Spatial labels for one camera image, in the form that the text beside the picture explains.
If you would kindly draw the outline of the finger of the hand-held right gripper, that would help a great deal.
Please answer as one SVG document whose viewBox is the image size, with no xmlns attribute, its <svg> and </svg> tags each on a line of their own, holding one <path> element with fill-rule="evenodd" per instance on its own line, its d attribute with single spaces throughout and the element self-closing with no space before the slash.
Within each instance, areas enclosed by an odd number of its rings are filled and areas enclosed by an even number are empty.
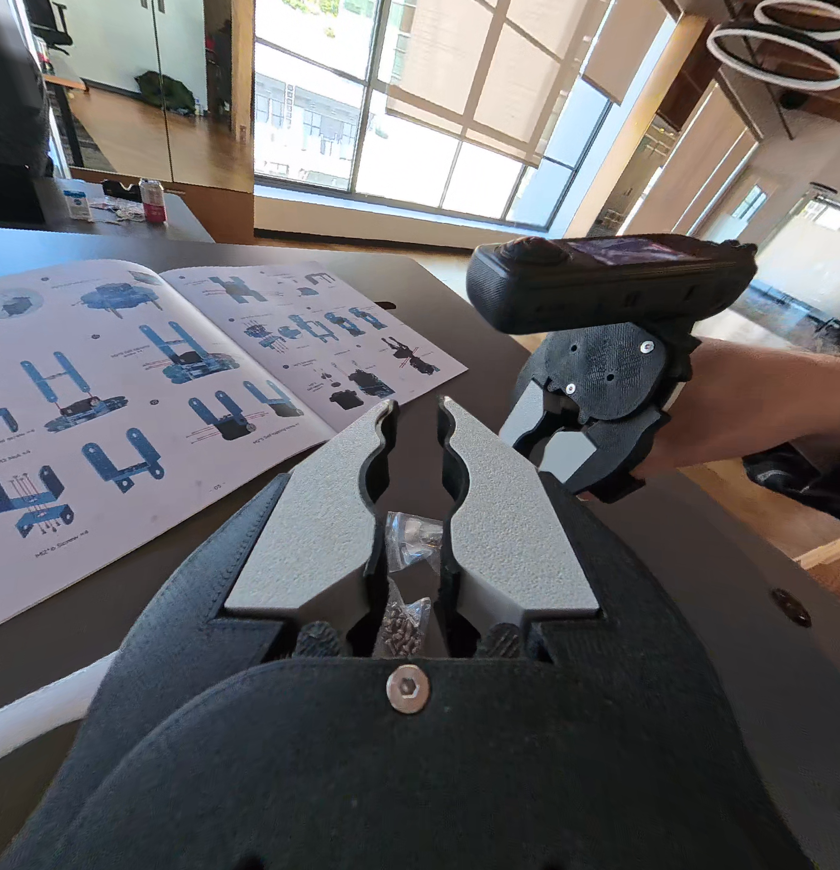
<svg viewBox="0 0 840 870">
<path fill-rule="evenodd" d="M 548 416 L 544 401 L 544 387 L 530 378 L 501 426 L 501 441 L 513 449 L 535 449 L 548 438 L 553 419 Z"/>
<path fill-rule="evenodd" d="M 558 430 L 545 441 L 537 471 L 568 483 L 596 452 L 597 447 L 582 431 Z"/>
</svg>

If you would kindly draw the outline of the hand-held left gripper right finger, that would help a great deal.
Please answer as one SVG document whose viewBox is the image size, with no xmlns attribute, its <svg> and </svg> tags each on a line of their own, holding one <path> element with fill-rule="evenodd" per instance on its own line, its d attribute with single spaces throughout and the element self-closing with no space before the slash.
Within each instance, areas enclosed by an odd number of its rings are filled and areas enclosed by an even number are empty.
<svg viewBox="0 0 840 870">
<path fill-rule="evenodd" d="M 518 640 L 540 622 L 601 607 L 534 465 L 455 399 L 438 399 L 443 522 L 436 614 L 451 656 L 475 656 L 498 625 Z"/>
</svg>

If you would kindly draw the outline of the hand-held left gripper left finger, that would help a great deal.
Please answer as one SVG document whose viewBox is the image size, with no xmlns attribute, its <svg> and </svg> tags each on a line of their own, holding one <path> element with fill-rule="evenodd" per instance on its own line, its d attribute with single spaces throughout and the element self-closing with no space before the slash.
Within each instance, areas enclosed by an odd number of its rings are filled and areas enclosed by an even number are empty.
<svg viewBox="0 0 840 870">
<path fill-rule="evenodd" d="M 386 399 L 295 466 L 225 600 L 226 612 L 325 621 L 370 656 L 388 600 L 384 521 L 399 406 Z"/>
</svg>

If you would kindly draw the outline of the clear bag of screws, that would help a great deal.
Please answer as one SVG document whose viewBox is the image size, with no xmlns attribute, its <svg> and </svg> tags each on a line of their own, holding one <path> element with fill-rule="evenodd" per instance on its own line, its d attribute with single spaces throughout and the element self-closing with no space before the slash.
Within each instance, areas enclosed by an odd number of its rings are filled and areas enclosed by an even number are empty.
<svg viewBox="0 0 840 870">
<path fill-rule="evenodd" d="M 395 588 L 385 606 L 372 658 L 412 658 L 424 652 L 432 600 L 426 596 L 406 604 L 398 592 Z"/>
<path fill-rule="evenodd" d="M 384 532 L 388 570 L 403 571 L 425 562 L 435 573 L 440 573 L 442 539 L 440 520 L 388 512 Z"/>
</svg>

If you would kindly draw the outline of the person's right forearm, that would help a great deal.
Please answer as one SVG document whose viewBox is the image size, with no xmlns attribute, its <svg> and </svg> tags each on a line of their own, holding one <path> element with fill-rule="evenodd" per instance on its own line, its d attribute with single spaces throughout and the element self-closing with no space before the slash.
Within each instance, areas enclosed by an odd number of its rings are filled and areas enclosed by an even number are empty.
<svg viewBox="0 0 840 870">
<path fill-rule="evenodd" d="M 638 479 L 795 440 L 840 446 L 840 358 L 706 339 Z"/>
</svg>

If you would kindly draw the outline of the dark background desk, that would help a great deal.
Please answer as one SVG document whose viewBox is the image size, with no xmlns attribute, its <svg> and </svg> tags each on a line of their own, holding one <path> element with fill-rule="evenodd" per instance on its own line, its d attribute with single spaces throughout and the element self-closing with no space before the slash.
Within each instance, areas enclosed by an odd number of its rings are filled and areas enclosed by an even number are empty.
<svg viewBox="0 0 840 870">
<path fill-rule="evenodd" d="M 144 240 L 155 238 L 181 242 L 214 242 L 183 200 L 173 193 L 165 194 L 167 221 L 164 224 L 153 224 L 147 223 L 144 219 L 120 220 L 108 209 L 96 208 L 94 205 L 97 202 L 111 202 L 105 196 L 101 184 L 81 179 L 35 179 L 33 184 L 44 215 L 44 224 L 40 228 L 48 232 Z M 66 190 L 82 190 L 86 193 L 92 211 L 91 222 L 80 221 L 70 216 L 66 204 Z"/>
</svg>

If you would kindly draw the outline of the white assembly instruction booklet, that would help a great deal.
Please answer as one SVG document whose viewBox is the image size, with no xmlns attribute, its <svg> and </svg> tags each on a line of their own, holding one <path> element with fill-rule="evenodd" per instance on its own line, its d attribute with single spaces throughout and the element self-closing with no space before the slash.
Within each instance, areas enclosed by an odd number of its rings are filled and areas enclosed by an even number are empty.
<svg viewBox="0 0 840 870">
<path fill-rule="evenodd" d="M 317 263 L 0 277 L 0 624 L 466 370 Z"/>
</svg>

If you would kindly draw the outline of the beige roller blind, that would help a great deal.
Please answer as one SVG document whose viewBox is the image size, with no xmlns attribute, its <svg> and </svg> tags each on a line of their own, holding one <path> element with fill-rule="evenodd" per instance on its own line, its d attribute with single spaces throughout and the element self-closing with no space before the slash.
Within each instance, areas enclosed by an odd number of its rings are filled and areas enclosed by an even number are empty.
<svg viewBox="0 0 840 870">
<path fill-rule="evenodd" d="M 385 111 L 536 168 L 609 6 L 404 2 Z"/>
<path fill-rule="evenodd" d="M 668 20 L 657 1 L 615 1 L 581 76 L 612 103 L 621 104 L 655 36 Z"/>
</svg>

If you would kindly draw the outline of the large gridded window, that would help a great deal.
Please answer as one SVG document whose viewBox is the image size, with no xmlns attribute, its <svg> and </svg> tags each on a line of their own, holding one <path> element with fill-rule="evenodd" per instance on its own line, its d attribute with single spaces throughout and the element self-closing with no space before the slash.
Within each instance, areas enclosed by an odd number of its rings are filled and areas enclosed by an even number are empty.
<svg viewBox="0 0 840 870">
<path fill-rule="evenodd" d="M 255 175 L 383 206 L 547 230 L 621 104 L 583 80 L 587 56 L 536 168 L 387 114 L 404 2 L 417 1 L 256 2 Z M 675 21 L 667 14 L 625 98 L 670 39 Z"/>
</svg>

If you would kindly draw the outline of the green backpack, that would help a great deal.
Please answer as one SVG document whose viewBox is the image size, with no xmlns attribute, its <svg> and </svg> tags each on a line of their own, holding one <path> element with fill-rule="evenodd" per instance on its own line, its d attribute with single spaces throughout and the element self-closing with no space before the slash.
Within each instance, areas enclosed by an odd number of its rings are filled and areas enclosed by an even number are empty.
<svg viewBox="0 0 840 870">
<path fill-rule="evenodd" d="M 143 102 L 182 116 L 196 115 L 196 99 L 186 85 L 158 71 L 146 71 L 135 79 Z"/>
</svg>

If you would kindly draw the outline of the glass partition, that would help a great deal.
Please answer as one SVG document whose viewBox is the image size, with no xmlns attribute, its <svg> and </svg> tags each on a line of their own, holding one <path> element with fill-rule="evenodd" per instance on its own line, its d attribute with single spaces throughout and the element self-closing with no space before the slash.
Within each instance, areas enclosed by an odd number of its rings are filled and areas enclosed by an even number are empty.
<svg viewBox="0 0 840 870">
<path fill-rule="evenodd" d="M 88 168 L 252 191 L 253 2 L 66 2 L 67 64 L 84 88 L 73 120 L 92 139 Z M 143 102 L 135 78 L 158 71 L 194 94 L 196 115 Z"/>
</svg>

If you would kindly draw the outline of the black office chair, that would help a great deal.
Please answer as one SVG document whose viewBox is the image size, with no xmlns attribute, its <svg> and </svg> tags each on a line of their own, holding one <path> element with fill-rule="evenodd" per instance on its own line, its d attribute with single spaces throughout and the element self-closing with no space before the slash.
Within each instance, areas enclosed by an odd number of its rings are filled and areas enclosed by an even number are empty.
<svg viewBox="0 0 840 870">
<path fill-rule="evenodd" d="M 48 49 L 68 55 L 73 39 L 66 24 L 66 4 L 58 1 L 24 1 L 26 13 L 35 37 Z"/>
</svg>

